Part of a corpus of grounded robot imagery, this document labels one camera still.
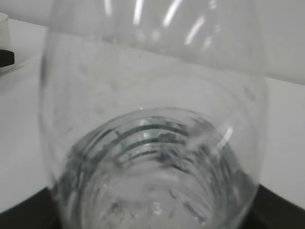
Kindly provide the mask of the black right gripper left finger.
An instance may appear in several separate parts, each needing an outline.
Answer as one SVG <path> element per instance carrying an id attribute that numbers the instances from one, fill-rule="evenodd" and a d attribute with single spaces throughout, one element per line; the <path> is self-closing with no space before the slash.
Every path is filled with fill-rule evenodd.
<path id="1" fill-rule="evenodd" d="M 2 229 L 58 229 L 60 220 L 47 188 L 0 214 Z"/>

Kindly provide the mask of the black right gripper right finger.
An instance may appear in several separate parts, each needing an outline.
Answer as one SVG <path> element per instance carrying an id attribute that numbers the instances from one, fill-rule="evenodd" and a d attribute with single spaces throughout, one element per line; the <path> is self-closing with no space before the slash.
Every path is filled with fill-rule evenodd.
<path id="1" fill-rule="evenodd" d="M 245 220 L 246 229 L 304 229 L 305 210 L 260 186 Z"/>

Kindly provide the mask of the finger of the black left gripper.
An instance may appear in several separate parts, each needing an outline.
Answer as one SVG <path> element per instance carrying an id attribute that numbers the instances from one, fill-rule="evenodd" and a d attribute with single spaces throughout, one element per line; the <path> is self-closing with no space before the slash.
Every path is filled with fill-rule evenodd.
<path id="1" fill-rule="evenodd" d="M 0 49 L 0 67 L 7 67 L 13 64 L 15 64 L 14 52 Z"/>

